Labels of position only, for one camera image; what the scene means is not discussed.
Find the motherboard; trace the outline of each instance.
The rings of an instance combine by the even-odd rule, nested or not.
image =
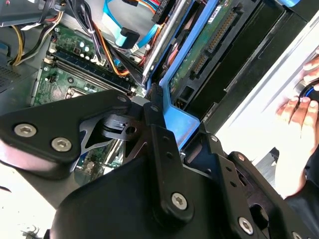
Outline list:
[[[110,89],[129,97],[145,96],[145,90],[133,79],[118,77],[106,60],[97,60],[89,38],[58,25],[38,72],[31,104],[38,106]],[[107,146],[94,148],[80,156],[75,180],[80,185],[86,184],[121,166],[122,160],[123,142],[113,139]]]

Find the vent grille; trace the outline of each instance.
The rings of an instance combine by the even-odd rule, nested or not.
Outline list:
[[[10,84],[10,82],[17,80],[21,75],[0,66],[0,87],[5,87]]]

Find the red wire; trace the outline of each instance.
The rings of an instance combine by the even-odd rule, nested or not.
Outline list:
[[[155,3],[156,5],[160,5],[160,2],[158,0],[149,0],[149,1]]]

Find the blue drive bracket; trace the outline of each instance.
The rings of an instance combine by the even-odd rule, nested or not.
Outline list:
[[[278,0],[279,3],[281,3],[282,5],[285,5],[287,7],[293,7],[295,6],[297,3],[299,3],[301,0]]]
[[[179,149],[181,149],[185,145],[187,140],[195,132],[195,130],[199,126],[200,121],[196,117],[182,111],[171,103],[168,84],[173,78],[177,69],[180,67],[192,45],[201,33],[202,29],[207,24],[217,3],[218,0],[208,0],[206,7],[204,8],[196,24],[188,35],[188,38],[186,39],[184,45],[180,49],[178,55],[164,75],[163,79],[161,79],[159,83],[163,88],[164,94],[163,108],[166,128],[174,133]]]

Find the finger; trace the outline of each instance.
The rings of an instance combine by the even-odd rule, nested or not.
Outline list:
[[[319,91],[319,84],[316,84],[316,85],[314,86],[314,90],[315,90],[315,91]]]
[[[313,59],[312,61],[310,61],[306,65],[304,65],[304,70],[310,71],[318,66],[319,66],[319,57],[316,57],[315,59]]]
[[[276,118],[280,118],[281,117],[281,115],[282,115],[282,113],[284,112],[284,109],[286,108],[286,106],[287,106],[287,103],[286,104],[284,104],[283,106],[281,106],[278,110],[277,110],[277,112],[276,112]]]
[[[302,138],[315,140],[318,119],[318,102],[311,101],[302,126]]]
[[[285,107],[283,113],[281,114],[280,120],[284,121],[286,124],[289,124],[291,117],[295,112],[295,108],[298,104],[299,98],[297,96],[293,97]]]
[[[295,125],[296,127],[300,128],[300,130],[301,130],[301,127],[304,123],[305,116],[306,116],[306,113],[308,111],[310,101],[311,100],[309,97],[304,97],[302,99],[298,109],[295,111],[295,113],[291,117],[290,124]]]
[[[314,81],[315,79],[318,79],[318,78],[319,78],[319,68],[314,70],[314,71],[312,71],[312,72],[310,72],[309,74],[307,74],[304,77],[304,81],[311,82],[311,81]]]

